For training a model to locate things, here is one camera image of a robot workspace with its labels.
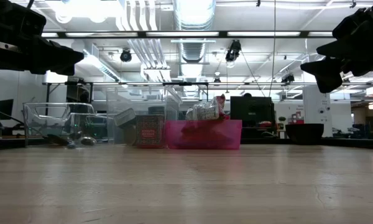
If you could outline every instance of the ventilation duct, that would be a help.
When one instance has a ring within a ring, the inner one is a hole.
[[[178,30],[210,30],[214,20],[216,0],[173,0],[174,18]],[[179,44],[182,62],[198,63],[205,56],[206,44]],[[202,65],[181,65],[185,77],[197,78]]]

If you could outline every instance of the black bowl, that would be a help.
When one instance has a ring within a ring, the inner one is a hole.
[[[287,124],[286,134],[296,144],[318,144],[323,134],[323,124]]]

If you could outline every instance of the table surface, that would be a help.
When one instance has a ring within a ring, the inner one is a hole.
[[[373,150],[5,150],[0,223],[373,223]]]

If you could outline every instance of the computer monitor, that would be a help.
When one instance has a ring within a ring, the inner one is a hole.
[[[0,101],[0,112],[11,116],[13,104],[14,104],[14,100],[1,100]],[[9,116],[0,114],[0,120],[9,120],[11,119]]]
[[[275,124],[271,97],[231,96],[231,119],[243,120],[243,126],[258,126],[262,121]]]

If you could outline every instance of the pink container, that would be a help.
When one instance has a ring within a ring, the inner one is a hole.
[[[239,149],[241,120],[166,121],[170,149]]]

